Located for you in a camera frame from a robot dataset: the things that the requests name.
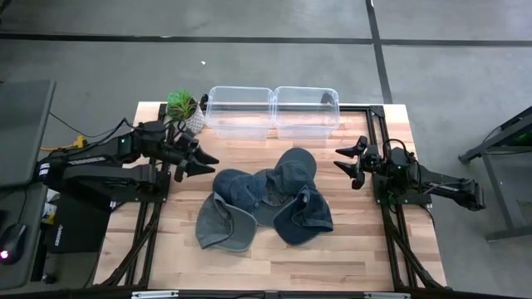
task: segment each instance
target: denim cap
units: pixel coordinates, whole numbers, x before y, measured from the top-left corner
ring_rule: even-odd
[[[212,193],[199,210],[195,234],[202,249],[213,246],[244,252],[251,246],[256,231],[257,221],[251,214]]]
[[[331,210],[313,186],[303,186],[296,198],[273,218],[277,234],[289,245],[300,245],[333,230]]]
[[[274,169],[263,169],[256,174],[236,169],[219,172],[213,190],[228,204],[251,213],[259,225],[272,228],[273,216],[304,185],[314,186],[316,168],[316,160],[308,151],[289,149]]]

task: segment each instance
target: butcher block tabletop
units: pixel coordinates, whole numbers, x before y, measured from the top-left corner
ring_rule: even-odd
[[[135,123],[157,119],[159,102],[140,102]],[[415,152],[404,105],[384,105],[390,138],[403,140]],[[375,121],[378,142],[380,129]],[[197,135],[208,154],[222,169],[255,173],[273,168],[288,149],[302,147],[318,162],[315,182],[331,209],[334,231],[319,234],[300,246],[287,245],[272,228],[259,227],[247,252],[201,249],[195,238],[195,220],[211,193],[216,175],[204,174],[171,182],[160,215],[150,276],[150,289],[284,290],[284,291],[388,291],[392,277],[387,257],[382,214],[372,196],[372,185],[351,189],[350,179],[333,164],[349,162],[335,149],[356,144],[368,136],[366,116],[341,112],[340,127],[328,140],[278,140],[270,130],[264,141],[220,140],[208,127]],[[139,159],[137,164],[147,163]],[[370,174],[366,181],[371,182]],[[131,247],[140,205],[126,203],[112,215],[96,269],[94,283],[108,278]],[[436,235],[427,212],[417,206],[404,208],[411,248],[431,275],[444,284]],[[140,253],[140,276],[144,250]],[[406,280],[404,259],[398,254],[401,277]]]

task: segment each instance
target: concrete floor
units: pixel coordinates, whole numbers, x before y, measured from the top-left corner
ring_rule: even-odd
[[[374,0],[381,37],[532,39],[525,0]],[[363,0],[15,0],[4,30],[224,37],[370,37]],[[532,238],[488,244],[504,228],[484,166],[456,156],[532,105],[532,48],[384,47],[393,101],[406,104],[420,161],[478,179],[488,209],[470,213],[435,202],[436,234],[449,286],[532,297]],[[382,103],[372,46],[0,41],[0,81],[57,81],[52,111],[95,134],[140,100],[184,86],[326,86],[344,103]],[[44,145],[76,134],[50,120]],[[63,282],[79,287],[94,256],[62,258]],[[31,289],[50,286],[31,286]]]

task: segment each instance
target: clear plastic bin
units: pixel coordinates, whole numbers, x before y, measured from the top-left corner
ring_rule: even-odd
[[[273,91],[261,87],[215,86],[205,122],[220,139],[265,140],[273,113]]]
[[[326,140],[340,125],[338,93],[330,88],[278,87],[273,120],[282,140]]]

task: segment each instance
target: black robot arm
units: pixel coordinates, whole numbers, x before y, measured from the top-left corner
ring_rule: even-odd
[[[473,179],[429,171],[417,162],[413,153],[406,151],[404,144],[403,148],[390,151],[383,146],[385,156],[381,157],[377,146],[368,145],[367,138],[361,136],[352,148],[336,151],[350,158],[358,157],[355,164],[338,161],[334,164],[353,179],[353,189],[364,185],[364,172],[371,173],[380,204],[428,204],[431,203],[430,194],[434,194],[452,199],[472,211],[485,208],[482,191]]]
[[[58,192],[92,202],[164,201],[170,173],[150,164],[122,168],[141,156],[176,165],[175,181],[215,171],[209,164],[219,161],[206,154],[191,132],[181,132],[176,142],[166,139],[167,127],[160,121],[139,124],[130,133],[84,148],[59,149],[37,165],[38,178]]]

